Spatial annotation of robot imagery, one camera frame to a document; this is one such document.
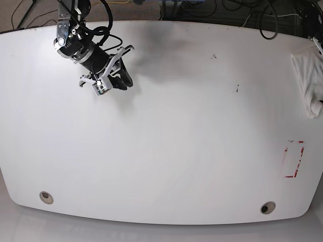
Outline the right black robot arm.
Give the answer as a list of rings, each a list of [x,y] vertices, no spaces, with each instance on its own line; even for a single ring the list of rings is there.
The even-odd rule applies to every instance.
[[[117,53],[109,54],[102,49],[111,34],[113,26],[112,11],[106,1],[102,1],[108,16],[108,24],[89,29],[85,18],[91,10],[90,1],[59,1],[59,19],[54,48],[57,53],[82,65],[89,71],[80,77],[79,86],[88,83],[97,95],[103,95],[111,89],[127,90],[133,86],[122,57],[133,50],[132,45],[116,45]]]

